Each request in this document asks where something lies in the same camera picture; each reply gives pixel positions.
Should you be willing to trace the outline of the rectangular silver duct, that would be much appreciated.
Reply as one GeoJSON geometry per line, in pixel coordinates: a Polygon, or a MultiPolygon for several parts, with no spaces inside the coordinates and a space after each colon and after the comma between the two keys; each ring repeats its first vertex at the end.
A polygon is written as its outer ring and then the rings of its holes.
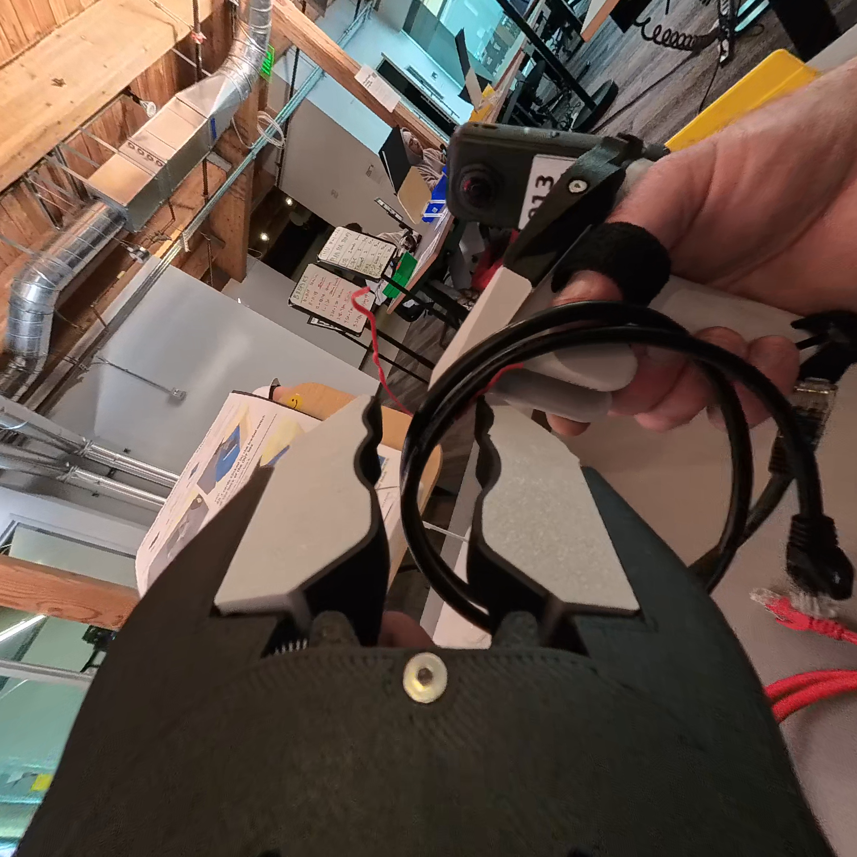
{"type": "Polygon", "coordinates": [[[142,229],[209,155],[260,75],[272,10],[270,1],[244,2],[220,68],[174,95],[91,176],[112,228],[142,229]]]}

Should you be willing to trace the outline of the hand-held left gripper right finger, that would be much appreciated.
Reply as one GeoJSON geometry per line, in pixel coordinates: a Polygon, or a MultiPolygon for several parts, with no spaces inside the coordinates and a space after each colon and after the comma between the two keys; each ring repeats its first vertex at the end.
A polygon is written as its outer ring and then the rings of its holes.
{"type": "Polygon", "coordinates": [[[467,584],[490,632],[527,613],[542,643],[558,645],[573,616],[639,616],[578,458],[510,405],[479,401],[475,430],[467,584]]]}

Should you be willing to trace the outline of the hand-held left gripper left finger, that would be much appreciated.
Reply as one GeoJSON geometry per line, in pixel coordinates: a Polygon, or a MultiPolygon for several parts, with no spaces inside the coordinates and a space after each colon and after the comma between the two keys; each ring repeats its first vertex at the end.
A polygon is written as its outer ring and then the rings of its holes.
{"type": "Polygon", "coordinates": [[[376,484],[380,402],[361,395],[273,466],[214,598],[221,614],[274,615],[308,636],[324,612],[378,641],[390,552],[376,484]]]}

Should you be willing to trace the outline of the white partition panel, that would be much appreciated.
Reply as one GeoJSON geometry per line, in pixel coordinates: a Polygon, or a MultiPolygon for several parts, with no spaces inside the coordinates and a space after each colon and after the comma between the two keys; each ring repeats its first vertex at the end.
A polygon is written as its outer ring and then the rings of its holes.
{"type": "Polygon", "coordinates": [[[295,283],[262,262],[223,292],[172,269],[142,298],[48,416],[78,434],[180,471],[232,391],[317,382],[372,393],[364,348],[308,322],[295,283]]]}

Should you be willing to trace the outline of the silver pipe duct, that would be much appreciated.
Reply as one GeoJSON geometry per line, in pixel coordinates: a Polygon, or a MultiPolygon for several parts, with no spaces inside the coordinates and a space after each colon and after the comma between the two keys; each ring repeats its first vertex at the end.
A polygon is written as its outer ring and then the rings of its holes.
{"type": "Polygon", "coordinates": [[[20,396],[44,369],[59,296],[125,224],[124,213],[94,201],[16,275],[8,300],[3,396],[20,396]]]}

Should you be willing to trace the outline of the red thread scrap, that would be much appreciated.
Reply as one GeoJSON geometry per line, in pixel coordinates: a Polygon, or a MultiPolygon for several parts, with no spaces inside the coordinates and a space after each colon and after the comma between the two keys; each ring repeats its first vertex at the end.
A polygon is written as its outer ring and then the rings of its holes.
{"type": "MultiPolygon", "coordinates": [[[[372,361],[373,361],[373,363],[377,369],[378,378],[379,378],[379,382],[380,382],[381,387],[387,393],[387,396],[391,399],[391,401],[395,404],[396,408],[401,413],[407,415],[409,418],[412,418],[413,413],[411,411],[409,411],[407,408],[405,408],[404,405],[402,404],[402,402],[391,391],[391,388],[388,385],[387,378],[385,376],[384,370],[381,366],[380,351],[379,351],[379,344],[378,344],[379,332],[378,332],[377,326],[376,326],[376,319],[375,319],[373,312],[371,310],[369,310],[368,308],[366,308],[362,303],[362,298],[365,295],[370,294],[370,292],[371,292],[371,289],[370,289],[370,286],[368,286],[368,285],[365,285],[361,288],[354,290],[350,294],[351,306],[361,316],[364,316],[365,319],[369,322],[370,335],[371,335],[371,346],[372,346],[372,361]]],[[[509,364],[509,365],[503,367],[499,371],[497,371],[492,376],[492,378],[487,382],[487,385],[485,387],[483,387],[482,389],[480,389],[475,394],[475,396],[470,399],[470,401],[467,403],[467,405],[461,410],[460,414],[464,413],[464,411],[468,407],[473,405],[478,398],[484,396],[486,393],[491,391],[499,383],[499,380],[505,374],[508,374],[513,370],[521,370],[523,367],[524,367],[524,365],[521,362],[512,363],[512,364],[509,364]]]]}

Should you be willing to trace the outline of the green plastic bin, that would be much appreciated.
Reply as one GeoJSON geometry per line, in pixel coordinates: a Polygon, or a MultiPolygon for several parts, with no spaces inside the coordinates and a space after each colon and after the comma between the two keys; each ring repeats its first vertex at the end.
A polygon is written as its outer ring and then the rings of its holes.
{"type": "Polygon", "coordinates": [[[412,274],[416,270],[416,257],[410,252],[402,253],[399,258],[395,270],[391,274],[391,279],[385,281],[383,286],[383,294],[390,301],[394,301],[403,295],[398,286],[407,287],[412,274]]]}

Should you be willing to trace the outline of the handwritten whiteboard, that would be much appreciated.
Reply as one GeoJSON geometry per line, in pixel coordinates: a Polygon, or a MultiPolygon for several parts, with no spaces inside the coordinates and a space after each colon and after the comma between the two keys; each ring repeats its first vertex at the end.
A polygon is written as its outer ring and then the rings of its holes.
{"type": "Polygon", "coordinates": [[[339,226],[327,238],[317,261],[368,279],[379,279],[397,253],[394,243],[339,226]]]}
{"type": "Polygon", "coordinates": [[[335,327],[361,334],[374,311],[374,292],[317,265],[308,264],[289,296],[291,306],[335,327]]]}

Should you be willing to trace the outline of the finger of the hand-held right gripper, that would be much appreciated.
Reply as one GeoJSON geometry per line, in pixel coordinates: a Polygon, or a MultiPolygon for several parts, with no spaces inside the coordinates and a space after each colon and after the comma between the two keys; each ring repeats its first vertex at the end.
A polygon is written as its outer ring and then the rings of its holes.
{"type": "Polygon", "coordinates": [[[603,418],[611,409],[612,399],[610,392],[590,390],[533,371],[507,371],[488,389],[492,403],[541,411],[575,423],[593,423],[603,418]]]}
{"type": "MultiPolygon", "coordinates": [[[[501,267],[437,361],[429,386],[433,387],[457,359],[488,337],[552,305],[548,278],[532,286],[524,277],[501,267]]],[[[571,349],[559,349],[532,358],[524,368],[589,390],[621,390],[637,373],[637,357],[627,345],[592,345],[579,349],[577,356],[571,349]]]]}

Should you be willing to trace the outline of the printed instruction sheet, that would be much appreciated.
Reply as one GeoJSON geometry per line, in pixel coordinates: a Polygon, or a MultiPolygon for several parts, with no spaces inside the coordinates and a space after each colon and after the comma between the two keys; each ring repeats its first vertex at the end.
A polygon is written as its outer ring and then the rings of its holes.
{"type": "MultiPolygon", "coordinates": [[[[177,563],[195,538],[213,548],[214,538],[226,531],[227,506],[247,487],[251,490],[244,498],[252,517],[273,466],[299,436],[321,422],[284,404],[231,392],[137,549],[140,595],[177,563]]],[[[239,526],[237,547],[248,524],[239,526]]],[[[235,553],[228,552],[215,549],[215,559],[225,559],[226,571],[235,553]]]]}

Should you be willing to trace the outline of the yellow plastic bin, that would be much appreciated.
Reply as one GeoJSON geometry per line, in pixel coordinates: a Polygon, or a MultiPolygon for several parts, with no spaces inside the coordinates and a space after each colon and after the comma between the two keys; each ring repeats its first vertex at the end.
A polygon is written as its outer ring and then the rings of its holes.
{"type": "Polygon", "coordinates": [[[665,142],[670,152],[687,149],[761,106],[805,87],[821,72],[785,49],[775,50],[665,142]]]}

